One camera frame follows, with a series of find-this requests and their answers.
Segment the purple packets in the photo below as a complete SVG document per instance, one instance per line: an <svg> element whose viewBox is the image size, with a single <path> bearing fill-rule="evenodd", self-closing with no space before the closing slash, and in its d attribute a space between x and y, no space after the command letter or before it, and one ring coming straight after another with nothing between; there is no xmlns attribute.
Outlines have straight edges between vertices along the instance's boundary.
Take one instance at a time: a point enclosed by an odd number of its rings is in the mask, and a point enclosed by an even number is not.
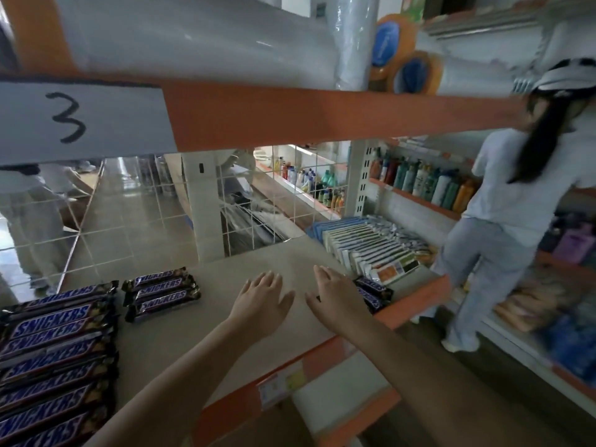
<svg viewBox="0 0 596 447"><path fill-rule="evenodd" d="M593 230L589 223L567 229L553 250L552 256L566 263L580 265L596 244L596 234Z"/></svg>

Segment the stack of blue packets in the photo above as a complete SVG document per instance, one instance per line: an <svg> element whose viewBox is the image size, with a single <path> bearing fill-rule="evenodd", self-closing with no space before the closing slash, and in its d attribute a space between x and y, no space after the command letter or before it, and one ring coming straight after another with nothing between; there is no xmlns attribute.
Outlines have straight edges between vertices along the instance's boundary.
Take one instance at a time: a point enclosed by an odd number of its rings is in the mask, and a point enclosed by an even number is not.
<svg viewBox="0 0 596 447"><path fill-rule="evenodd" d="M362 225L365 223L366 219L363 217L347 217L337 220L328 220L326 222L314 222L310 227L306 228L305 234L323 244L324 232L351 227L354 225Z"/></svg>

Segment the person's right forearm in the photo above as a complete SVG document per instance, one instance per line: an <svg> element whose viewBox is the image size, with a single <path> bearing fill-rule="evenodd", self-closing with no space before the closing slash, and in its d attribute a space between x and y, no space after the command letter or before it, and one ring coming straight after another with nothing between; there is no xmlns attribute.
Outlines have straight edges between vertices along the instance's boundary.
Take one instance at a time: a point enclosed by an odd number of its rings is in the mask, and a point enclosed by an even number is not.
<svg viewBox="0 0 596 447"><path fill-rule="evenodd" d="M571 447L555 429L478 379L422 325L391 330L366 316L349 322L344 336L440 447Z"/></svg>

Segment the white perforated shelf upright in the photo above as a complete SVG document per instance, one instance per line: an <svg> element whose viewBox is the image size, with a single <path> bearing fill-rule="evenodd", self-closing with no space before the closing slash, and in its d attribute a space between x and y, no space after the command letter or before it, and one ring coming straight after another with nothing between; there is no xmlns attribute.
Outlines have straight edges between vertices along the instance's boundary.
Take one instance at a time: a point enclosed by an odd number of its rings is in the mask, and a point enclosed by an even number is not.
<svg viewBox="0 0 596 447"><path fill-rule="evenodd" d="M354 215L364 217L376 213L379 187L371 181L372 166L377 158L377 139L367 139L356 142L356 152L359 154L357 165L358 184L356 188L356 202Z"/></svg>

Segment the row of large coloured bottles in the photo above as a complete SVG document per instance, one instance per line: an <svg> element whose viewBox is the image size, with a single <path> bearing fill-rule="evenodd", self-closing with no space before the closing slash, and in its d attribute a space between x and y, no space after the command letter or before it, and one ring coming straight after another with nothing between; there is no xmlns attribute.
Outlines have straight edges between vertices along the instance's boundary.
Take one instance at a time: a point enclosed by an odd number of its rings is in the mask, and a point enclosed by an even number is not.
<svg viewBox="0 0 596 447"><path fill-rule="evenodd" d="M473 160L423 147L377 148L368 179L379 188L458 220L481 186Z"/></svg>

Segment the stack of flat white packets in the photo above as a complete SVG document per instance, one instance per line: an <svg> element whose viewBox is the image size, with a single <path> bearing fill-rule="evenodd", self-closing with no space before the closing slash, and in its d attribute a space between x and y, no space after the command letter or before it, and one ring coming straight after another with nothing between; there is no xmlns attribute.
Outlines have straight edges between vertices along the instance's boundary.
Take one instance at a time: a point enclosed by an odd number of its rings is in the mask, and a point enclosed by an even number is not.
<svg viewBox="0 0 596 447"><path fill-rule="evenodd" d="M436 248L417 234L383 217L323 233L323 246L346 269L384 286L392 285L421 265L433 262Z"/></svg>

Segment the orange bread packets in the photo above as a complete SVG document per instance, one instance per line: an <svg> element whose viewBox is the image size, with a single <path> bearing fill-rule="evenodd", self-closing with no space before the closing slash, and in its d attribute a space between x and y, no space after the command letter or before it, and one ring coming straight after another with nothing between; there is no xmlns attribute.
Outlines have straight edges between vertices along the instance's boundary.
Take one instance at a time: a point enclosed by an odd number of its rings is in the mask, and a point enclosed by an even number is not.
<svg viewBox="0 0 596 447"><path fill-rule="evenodd" d="M514 329L531 332L545 328L558 317L565 294L561 282L528 275L493 312Z"/></svg>

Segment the row of small distant bottles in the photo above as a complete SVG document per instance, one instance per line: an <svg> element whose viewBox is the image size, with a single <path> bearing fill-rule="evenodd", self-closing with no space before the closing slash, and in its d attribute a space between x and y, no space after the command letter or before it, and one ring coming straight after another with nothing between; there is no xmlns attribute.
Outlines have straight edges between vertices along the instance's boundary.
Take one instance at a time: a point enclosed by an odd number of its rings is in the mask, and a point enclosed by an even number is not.
<svg viewBox="0 0 596 447"><path fill-rule="evenodd" d="M311 156L312 165L301 165L274 157L268 175L281 187L327 219L340 219L347 197L347 163Z"/></svg>

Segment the plastic-wrapped white roll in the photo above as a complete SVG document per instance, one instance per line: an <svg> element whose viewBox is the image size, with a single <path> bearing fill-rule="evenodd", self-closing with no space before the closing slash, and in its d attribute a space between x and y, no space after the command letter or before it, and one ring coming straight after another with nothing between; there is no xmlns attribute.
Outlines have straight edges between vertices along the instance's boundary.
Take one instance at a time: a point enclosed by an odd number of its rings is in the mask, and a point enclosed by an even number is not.
<svg viewBox="0 0 596 447"><path fill-rule="evenodd" d="M334 88L368 88L380 0L327 0L325 22L339 53Z"/></svg>

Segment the person's left hand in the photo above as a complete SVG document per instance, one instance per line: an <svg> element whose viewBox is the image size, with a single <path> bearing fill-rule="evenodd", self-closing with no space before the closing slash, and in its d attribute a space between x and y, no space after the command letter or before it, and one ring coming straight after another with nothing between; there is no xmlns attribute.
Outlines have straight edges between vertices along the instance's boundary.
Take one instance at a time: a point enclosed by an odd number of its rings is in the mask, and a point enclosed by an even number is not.
<svg viewBox="0 0 596 447"><path fill-rule="evenodd" d="M264 272L245 283L225 326L243 342L253 345L272 335L286 320L279 316L278 302L284 296L280 274Z"/></svg>

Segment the shelf price label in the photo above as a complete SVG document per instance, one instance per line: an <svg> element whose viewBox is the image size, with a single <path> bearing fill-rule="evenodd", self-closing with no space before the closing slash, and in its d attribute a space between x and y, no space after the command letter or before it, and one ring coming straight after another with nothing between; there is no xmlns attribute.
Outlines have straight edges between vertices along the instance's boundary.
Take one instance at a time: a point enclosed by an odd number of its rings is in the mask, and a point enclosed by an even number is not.
<svg viewBox="0 0 596 447"><path fill-rule="evenodd" d="M257 385L262 411L284 400L307 382L302 360L273 373Z"/></svg>

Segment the orange shelf beam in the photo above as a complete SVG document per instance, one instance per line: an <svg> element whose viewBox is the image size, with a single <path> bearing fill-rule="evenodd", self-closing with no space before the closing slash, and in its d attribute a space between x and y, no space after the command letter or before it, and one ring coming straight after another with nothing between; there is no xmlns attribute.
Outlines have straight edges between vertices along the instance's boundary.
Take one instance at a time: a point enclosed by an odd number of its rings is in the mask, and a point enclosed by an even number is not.
<svg viewBox="0 0 596 447"><path fill-rule="evenodd" d="M83 80L38 75L0 77ZM187 80L134 83L162 89L178 152L511 127L518 124L523 105L520 97L392 95Z"/></svg>
<svg viewBox="0 0 596 447"><path fill-rule="evenodd" d="M448 278L431 273L429 278L423 280L421 285L410 294L396 299L374 317L395 330L423 310L443 302L450 292ZM350 358L354 353L354 346L348 341L331 337L243 385L222 382L230 388L230 391L225 390L224 393L217 391L213 395L214 401L206 405L191 436L192 446L209 447L210 444L245 422L258 417L263 411L257 385L273 373L302 360L308 384Z"/></svg>

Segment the white lower shelf board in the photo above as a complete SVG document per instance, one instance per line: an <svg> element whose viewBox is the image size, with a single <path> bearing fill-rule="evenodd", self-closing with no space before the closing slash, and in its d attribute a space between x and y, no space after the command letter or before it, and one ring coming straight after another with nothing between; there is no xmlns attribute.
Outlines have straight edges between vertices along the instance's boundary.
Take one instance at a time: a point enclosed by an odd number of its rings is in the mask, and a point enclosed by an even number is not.
<svg viewBox="0 0 596 447"><path fill-rule="evenodd" d="M359 436L401 401L370 360L355 353L292 395L315 447L363 447Z"/></svg>

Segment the white paper sign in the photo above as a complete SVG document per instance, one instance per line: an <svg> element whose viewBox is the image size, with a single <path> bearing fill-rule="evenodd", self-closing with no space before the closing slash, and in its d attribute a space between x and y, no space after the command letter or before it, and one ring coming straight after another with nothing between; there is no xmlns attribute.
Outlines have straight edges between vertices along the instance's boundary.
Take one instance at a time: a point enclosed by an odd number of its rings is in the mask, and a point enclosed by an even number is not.
<svg viewBox="0 0 596 447"><path fill-rule="evenodd" d="M177 152L158 86L0 77L0 166Z"/></svg>

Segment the large white film roll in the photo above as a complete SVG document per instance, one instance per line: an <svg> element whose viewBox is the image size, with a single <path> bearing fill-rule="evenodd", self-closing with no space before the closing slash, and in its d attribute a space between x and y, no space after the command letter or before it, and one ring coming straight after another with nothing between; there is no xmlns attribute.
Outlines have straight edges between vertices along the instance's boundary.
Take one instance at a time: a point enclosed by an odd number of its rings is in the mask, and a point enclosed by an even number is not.
<svg viewBox="0 0 596 447"><path fill-rule="evenodd" d="M54 0L78 70L335 89L326 27L258 0Z"/></svg>

